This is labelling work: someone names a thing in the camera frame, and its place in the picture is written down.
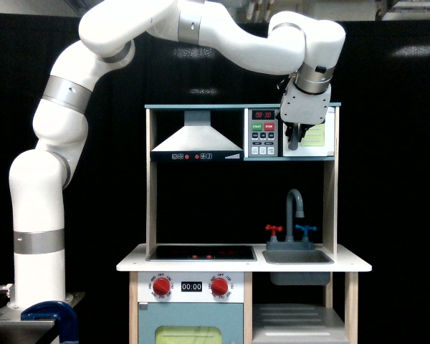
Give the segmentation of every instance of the gray faucet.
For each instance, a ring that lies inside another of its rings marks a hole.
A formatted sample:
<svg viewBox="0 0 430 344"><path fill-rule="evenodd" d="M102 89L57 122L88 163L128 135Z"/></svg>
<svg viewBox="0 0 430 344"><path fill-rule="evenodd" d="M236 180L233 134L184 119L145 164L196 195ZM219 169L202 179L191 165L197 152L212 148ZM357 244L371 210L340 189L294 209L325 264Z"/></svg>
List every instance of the gray faucet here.
<svg viewBox="0 0 430 344"><path fill-rule="evenodd" d="M308 240L296 242L293 239L293 200L296 203L296 217L304 217L301 193L292 189L287 194L287 234L283 242L279 242L275 236L266 243L266 249L314 249L314 244Z"/></svg>
<svg viewBox="0 0 430 344"><path fill-rule="evenodd" d="M304 217L304 209L302 207L301 193L293 188L287 194L287 235L286 242L293 242L293 199L296 201L296 217Z"/></svg>

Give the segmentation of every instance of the sink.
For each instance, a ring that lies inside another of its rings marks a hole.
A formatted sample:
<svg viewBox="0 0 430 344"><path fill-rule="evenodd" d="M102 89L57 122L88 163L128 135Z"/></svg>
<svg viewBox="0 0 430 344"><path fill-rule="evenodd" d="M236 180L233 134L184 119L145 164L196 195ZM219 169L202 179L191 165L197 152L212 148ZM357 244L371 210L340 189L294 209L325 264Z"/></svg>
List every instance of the sink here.
<svg viewBox="0 0 430 344"><path fill-rule="evenodd" d="M333 264L334 261L318 250L266 250L266 262L270 264ZM275 285L327 285L329 272L270 272Z"/></svg>
<svg viewBox="0 0 430 344"><path fill-rule="evenodd" d="M333 264L334 261L318 250L266 250L266 262L270 264Z"/></svg>

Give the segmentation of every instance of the wooden frame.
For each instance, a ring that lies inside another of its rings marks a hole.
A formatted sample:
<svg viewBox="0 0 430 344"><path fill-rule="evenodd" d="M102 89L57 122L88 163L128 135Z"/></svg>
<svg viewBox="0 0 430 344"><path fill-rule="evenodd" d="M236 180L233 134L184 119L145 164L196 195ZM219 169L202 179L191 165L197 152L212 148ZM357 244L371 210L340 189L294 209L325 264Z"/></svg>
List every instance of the wooden frame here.
<svg viewBox="0 0 430 344"><path fill-rule="evenodd" d="M147 209L146 253L156 247L157 166L151 162L156 146L156 114L146 110ZM335 108L335 160L324 161L323 246L337 254L338 224L339 107ZM324 304L333 307L333 273L324 287ZM138 273L130 272L129 343L138 344ZM253 341L252 272L244 273L244 344ZM345 334L350 344L358 342L358 273L345 273Z"/></svg>

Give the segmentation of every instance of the stovetop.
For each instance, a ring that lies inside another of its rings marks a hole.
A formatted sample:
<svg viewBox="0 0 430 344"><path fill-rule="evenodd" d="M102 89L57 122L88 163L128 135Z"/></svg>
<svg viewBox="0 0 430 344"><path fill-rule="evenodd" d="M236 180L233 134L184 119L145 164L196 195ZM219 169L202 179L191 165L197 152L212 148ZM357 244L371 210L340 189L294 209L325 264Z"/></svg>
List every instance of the stovetop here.
<svg viewBox="0 0 430 344"><path fill-rule="evenodd" d="M199 246L199 245L163 245L157 246L147 258L148 261L160 260L246 260L255 261L257 258L251 246Z"/></svg>

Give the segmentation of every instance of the faucet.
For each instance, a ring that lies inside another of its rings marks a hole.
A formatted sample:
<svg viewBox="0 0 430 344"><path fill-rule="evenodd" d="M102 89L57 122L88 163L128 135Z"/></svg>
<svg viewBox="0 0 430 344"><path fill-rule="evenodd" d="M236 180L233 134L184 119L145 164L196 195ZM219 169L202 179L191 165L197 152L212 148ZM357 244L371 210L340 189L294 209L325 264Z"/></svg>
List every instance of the faucet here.
<svg viewBox="0 0 430 344"><path fill-rule="evenodd" d="M309 237L307 236L307 231L309 230L316 230L316 227L310 227L310 226L297 226L297 228L300 228L304 231L305 235L302 238L301 242L296 242L293 239L293 200L295 200L296 203L296 213L295 216L302 218L304 217L304 208L302 205L302 196L301 193L296 189L293 188L292 190L288 191L287 194L287 233L285 236L285 240L283 242L280 242L277 240L275 236L276 231L282 231L282 227L276 227L276 226L266 226L267 231L271 231L271 239L266 243L266 249L314 249L314 244L309 241Z"/></svg>
<svg viewBox="0 0 430 344"><path fill-rule="evenodd" d="M302 206L302 196L301 193L293 188L288 191L287 194L287 235L285 236L286 242L293 242L293 199L296 202L296 217L304 217L304 209Z"/></svg>

